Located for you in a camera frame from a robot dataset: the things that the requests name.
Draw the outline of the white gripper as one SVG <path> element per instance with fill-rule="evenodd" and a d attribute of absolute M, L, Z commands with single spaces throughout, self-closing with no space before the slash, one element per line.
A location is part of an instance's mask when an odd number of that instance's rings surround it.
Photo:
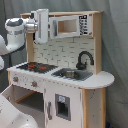
<path fill-rule="evenodd" d="M 34 19 L 34 23 L 37 25 L 37 30 L 35 32 L 35 42 L 40 44 L 47 43 L 49 10 L 38 9 L 36 11 L 32 11 L 31 16 Z"/>

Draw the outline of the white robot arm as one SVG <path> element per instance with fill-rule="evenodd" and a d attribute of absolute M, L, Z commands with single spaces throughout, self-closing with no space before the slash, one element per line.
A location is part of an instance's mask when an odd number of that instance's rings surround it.
<path fill-rule="evenodd" d="M 19 50 L 25 44 L 25 34 L 34 33 L 37 43 L 48 41 L 48 9 L 32 11 L 29 18 L 10 18 L 5 22 L 7 41 L 0 35 L 0 71 L 4 69 L 2 57 Z M 39 128 L 35 119 L 19 111 L 0 93 L 0 128 Z"/>

